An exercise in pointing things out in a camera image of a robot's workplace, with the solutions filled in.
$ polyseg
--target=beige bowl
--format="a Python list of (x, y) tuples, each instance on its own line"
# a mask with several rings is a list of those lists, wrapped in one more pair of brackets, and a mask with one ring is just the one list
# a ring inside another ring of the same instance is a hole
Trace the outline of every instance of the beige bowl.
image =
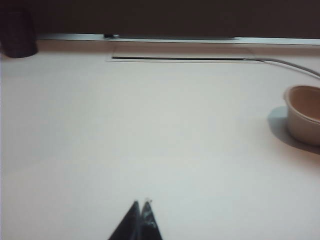
[(292, 86), (285, 91), (284, 100), (291, 135), (306, 144), (320, 146), (320, 88)]

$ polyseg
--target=black object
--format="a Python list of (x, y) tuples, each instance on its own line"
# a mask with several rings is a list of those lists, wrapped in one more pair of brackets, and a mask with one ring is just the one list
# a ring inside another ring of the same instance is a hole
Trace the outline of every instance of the black object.
[(4, 54), (11, 58), (29, 57), (38, 52), (33, 20), (26, 9), (0, 10), (0, 42)]
[(135, 201), (109, 240), (162, 240), (149, 202), (144, 204), (140, 215)]
[(155, 216), (149, 202), (144, 204), (140, 217), (140, 240), (162, 240)]
[(137, 201), (133, 203), (109, 240), (139, 240), (140, 210)]

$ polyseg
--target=table surface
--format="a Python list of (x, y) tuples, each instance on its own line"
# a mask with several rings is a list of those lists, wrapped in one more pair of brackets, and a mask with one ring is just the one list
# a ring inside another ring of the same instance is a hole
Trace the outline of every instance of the table surface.
[[(267, 63), (112, 61), (119, 46), (104, 41), (38, 46), (1, 59), (1, 239), (106, 240), (147, 198), (164, 240), (320, 238), (320, 148), (289, 136), (283, 100), (319, 78)], [(320, 69), (317, 46), (205, 47)]]

